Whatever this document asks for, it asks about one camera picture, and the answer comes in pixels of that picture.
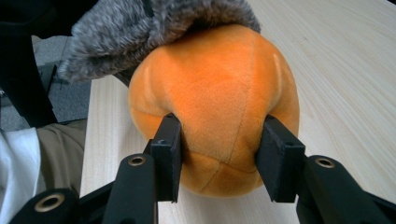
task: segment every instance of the wooden table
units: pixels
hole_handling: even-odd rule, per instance
[[[262,35],[288,60],[301,104],[307,155],[345,165],[366,191],[396,203],[396,6],[385,0],[250,0]],[[131,122],[127,88],[92,82],[82,194],[114,180],[119,162],[146,141]],[[209,199],[181,188],[159,203],[161,223],[298,223],[295,204],[264,188]]]

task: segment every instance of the gray plush toy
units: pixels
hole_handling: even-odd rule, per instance
[[[99,0],[73,27],[60,78],[114,75],[129,85],[135,68],[159,46],[188,31],[240,24],[260,32],[244,0]]]

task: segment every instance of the furry fabric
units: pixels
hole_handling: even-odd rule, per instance
[[[164,115],[182,125],[181,184],[235,197],[262,185],[254,157],[271,114],[295,135],[299,104],[289,66],[274,45],[240,25],[185,35],[155,49],[134,72],[129,107],[153,138]]]
[[[230,23],[260,32],[245,0],[100,0],[73,27],[60,78],[74,82],[116,75],[128,85],[154,49],[191,29]]]

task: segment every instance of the metal hole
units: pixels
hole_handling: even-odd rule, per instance
[[[57,208],[64,202],[64,195],[62,193],[54,193],[35,204],[35,210],[39,213],[48,212]]]
[[[330,161],[330,160],[328,160],[328,159],[325,159],[325,158],[317,158],[316,160],[315,160],[315,162],[318,164],[318,165],[320,165],[320,166],[322,166],[322,167],[325,167],[325,168],[334,168],[334,163],[332,162],[332,161]]]
[[[139,166],[139,165],[141,165],[141,164],[143,164],[145,162],[146,162],[146,158],[140,157],[140,156],[139,157],[133,157],[133,158],[128,160],[128,163],[130,165],[132,165],[132,166]]]

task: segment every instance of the person's leg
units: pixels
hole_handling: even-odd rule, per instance
[[[47,189],[69,188],[79,194],[86,127],[83,119],[37,129]]]

